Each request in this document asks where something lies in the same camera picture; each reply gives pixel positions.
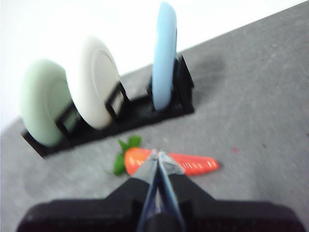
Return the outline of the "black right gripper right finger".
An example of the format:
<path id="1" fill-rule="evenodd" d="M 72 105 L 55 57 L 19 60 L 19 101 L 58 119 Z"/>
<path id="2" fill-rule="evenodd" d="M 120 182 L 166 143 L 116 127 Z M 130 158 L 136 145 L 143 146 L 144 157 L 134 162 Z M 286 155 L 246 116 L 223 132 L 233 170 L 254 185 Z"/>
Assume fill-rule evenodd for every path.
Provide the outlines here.
<path id="1" fill-rule="evenodd" d="M 158 166 L 175 213 L 187 232 L 304 232 L 287 206 L 263 201 L 213 198 L 184 173 L 166 152 Z"/>

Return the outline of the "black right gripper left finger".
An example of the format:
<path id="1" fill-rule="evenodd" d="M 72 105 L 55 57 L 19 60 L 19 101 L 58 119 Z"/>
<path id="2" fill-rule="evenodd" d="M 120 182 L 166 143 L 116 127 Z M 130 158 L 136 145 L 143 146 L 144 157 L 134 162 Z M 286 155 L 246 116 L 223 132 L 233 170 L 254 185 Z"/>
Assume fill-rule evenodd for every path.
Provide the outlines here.
<path id="1" fill-rule="evenodd" d="M 106 198 L 56 199 L 31 207 L 19 232 L 133 232 L 150 190 L 157 150 L 139 149 L 130 178 Z"/>

